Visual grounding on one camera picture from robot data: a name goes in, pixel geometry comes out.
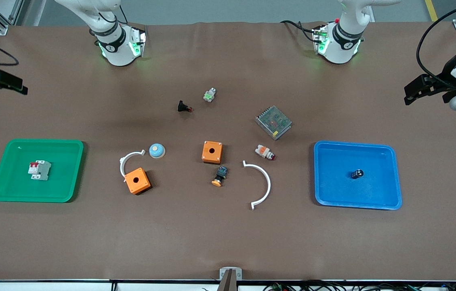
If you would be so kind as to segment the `large white curved clamp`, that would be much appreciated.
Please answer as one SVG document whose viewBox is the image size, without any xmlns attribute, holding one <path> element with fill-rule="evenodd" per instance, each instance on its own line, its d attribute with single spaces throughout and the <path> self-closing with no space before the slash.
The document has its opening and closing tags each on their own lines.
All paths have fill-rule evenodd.
<svg viewBox="0 0 456 291">
<path fill-rule="evenodd" d="M 268 196 L 271 192 L 271 187 L 272 187 L 271 179 L 270 179 L 268 172 L 265 169 L 263 169 L 262 167 L 258 166 L 257 164 L 247 163 L 246 160 L 243 160 L 242 164 L 243 164 L 244 168 L 254 168 L 254 169 L 258 170 L 260 173 L 262 173 L 262 175 L 265 178 L 266 184 L 267 184 L 267 189 L 265 191 L 265 194 L 259 200 L 252 201 L 250 203 L 250 208 L 252 211 L 254 211 L 256 209 L 256 206 L 259 206 L 262 202 L 264 202 L 268 198 Z"/>
</svg>

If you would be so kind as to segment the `small white curved clamp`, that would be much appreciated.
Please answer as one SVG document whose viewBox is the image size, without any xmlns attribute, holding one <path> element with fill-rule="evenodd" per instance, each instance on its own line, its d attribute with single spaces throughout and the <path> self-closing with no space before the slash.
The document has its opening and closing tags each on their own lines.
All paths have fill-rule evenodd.
<svg viewBox="0 0 456 291">
<path fill-rule="evenodd" d="M 123 182 L 126 182 L 126 172 L 125 172 L 125 165 L 126 165 L 126 162 L 128 159 L 134 157 L 134 156 L 144 156 L 145 155 L 145 150 L 141 150 L 139 152 L 131 152 L 131 153 L 128 153 L 126 156 L 123 156 L 120 158 L 119 162 L 120 162 L 120 166 L 119 166 L 119 170 L 120 170 L 120 174 L 122 175 L 123 177 Z"/>
</svg>

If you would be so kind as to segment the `grey table edge bracket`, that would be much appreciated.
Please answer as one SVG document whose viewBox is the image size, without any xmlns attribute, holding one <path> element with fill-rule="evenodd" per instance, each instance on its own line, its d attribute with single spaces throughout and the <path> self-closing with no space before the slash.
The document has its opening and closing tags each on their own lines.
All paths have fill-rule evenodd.
<svg viewBox="0 0 456 291">
<path fill-rule="evenodd" d="M 239 283 L 242 280 L 241 268 L 223 267 L 220 269 L 220 282 L 216 291 L 239 291 Z"/>
</svg>

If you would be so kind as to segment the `white red circuit breaker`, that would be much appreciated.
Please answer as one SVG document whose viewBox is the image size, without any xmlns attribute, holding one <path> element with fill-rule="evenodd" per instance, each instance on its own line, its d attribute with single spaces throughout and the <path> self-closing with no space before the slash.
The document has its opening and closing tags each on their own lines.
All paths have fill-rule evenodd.
<svg viewBox="0 0 456 291">
<path fill-rule="evenodd" d="M 52 164 L 48 161 L 36 160 L 29 164 L 28 174 L 31 175 L 32 180 L 47 181 L 51 167 Z"/>
</svg>

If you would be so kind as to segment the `metal mesh power supply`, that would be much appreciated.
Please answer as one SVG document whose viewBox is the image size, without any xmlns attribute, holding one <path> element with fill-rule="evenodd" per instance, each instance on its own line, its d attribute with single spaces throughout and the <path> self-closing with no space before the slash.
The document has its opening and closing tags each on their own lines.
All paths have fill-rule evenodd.
<svg viewBox="0 0 456 291">
<path fill-rule="evenodd" d="M 292 126 L 290 119 L 275 105 L 261 112 L 256 116 L 255 121 L 275 141 Z"/>
</svg>

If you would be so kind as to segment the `orange button box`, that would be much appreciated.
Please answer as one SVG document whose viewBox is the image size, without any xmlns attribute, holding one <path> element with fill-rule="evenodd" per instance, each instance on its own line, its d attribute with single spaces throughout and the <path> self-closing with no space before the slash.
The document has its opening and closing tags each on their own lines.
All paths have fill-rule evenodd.
<svg viewBox="0 0 456 291">
<path fill-rule="evenodd" d="M 139 195 L 152 188 L 152 184 L 143 168 L 137 168 L 124 176 L 131 194 Z"/>
<path fill-rule="evenodd" d="M 202 149 L 202 162 L 209 164 L 222 163 L 223 143 L 216 141 L 205 141 Z"/>
</svg>

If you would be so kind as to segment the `orange capped black pushbutton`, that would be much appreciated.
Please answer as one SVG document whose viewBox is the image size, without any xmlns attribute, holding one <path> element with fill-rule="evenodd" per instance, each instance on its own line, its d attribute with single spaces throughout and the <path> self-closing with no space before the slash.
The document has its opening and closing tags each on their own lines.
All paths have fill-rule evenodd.
<svg viewBox="0 0 456 291">
<path fill-rule="evenodd" d="M 216 176 L 212 180 L 211 184 L 213 184 L 216 187 L 221 187 L 223 184 L 223 180 L 226 179 L 228 173 L 228 168 L 224 166 L 220 166 L 217 169 Z"/>
</svg>

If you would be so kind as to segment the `red white pushbutton switch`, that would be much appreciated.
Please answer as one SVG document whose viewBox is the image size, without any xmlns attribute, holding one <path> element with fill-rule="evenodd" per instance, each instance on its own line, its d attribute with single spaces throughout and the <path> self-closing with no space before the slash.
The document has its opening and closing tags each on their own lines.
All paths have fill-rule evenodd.
<svg viewBox="0 0 456 291">
<path fill-rule="evenodd" d="M 275 160 L 276 158 L 276 155 L 268 147 L 265 147 L 261 144 L 256 147 L 255 153 L 260 157 L 266 158 L 267 160 Z"/>
</svg>

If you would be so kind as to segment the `blue dome button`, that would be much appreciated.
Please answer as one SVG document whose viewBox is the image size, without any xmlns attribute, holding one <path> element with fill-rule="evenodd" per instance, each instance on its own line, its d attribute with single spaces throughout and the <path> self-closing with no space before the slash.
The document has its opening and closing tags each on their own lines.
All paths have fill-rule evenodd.
<svg viewBox="0 0 456 291">
<path fill-rule="evenodd" d="M 152 158 L 159 159 L 163 157 L 166 153 L 166 149 L 163 144 L 154 143 L 149 147 L 149 155 Z"/>
</svg>

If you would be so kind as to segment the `green plastic tray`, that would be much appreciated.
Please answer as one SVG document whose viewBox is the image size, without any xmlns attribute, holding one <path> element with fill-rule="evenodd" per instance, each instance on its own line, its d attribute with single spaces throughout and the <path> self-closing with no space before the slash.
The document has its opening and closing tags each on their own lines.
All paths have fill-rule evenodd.
<svg viewBox="0 0 456 291">
<path fill-rule="evenodd" d="M 78 188 L 84 143 L 64 139 L 13 139 L 0 162 L 0 201 L 65 203 Z M 52 164 L 48 180 L 32 180 L 29 164 Z"/>
</svg>

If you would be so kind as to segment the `blue plastic tray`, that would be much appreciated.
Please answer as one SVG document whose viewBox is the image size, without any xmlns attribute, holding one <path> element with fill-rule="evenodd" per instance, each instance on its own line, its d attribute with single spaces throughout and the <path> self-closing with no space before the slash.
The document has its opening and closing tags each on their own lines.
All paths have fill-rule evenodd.
<svg viewBox="0 0 456 291">
<path fill-rule="evenodd" d="M 356 169 L 364 177 L 353 180 L 350 174 Z M 398 210 L 403 204 L 396 153 L 385 144 L 317 142 L 313 188 L 323 206 Z"/>
</svg>

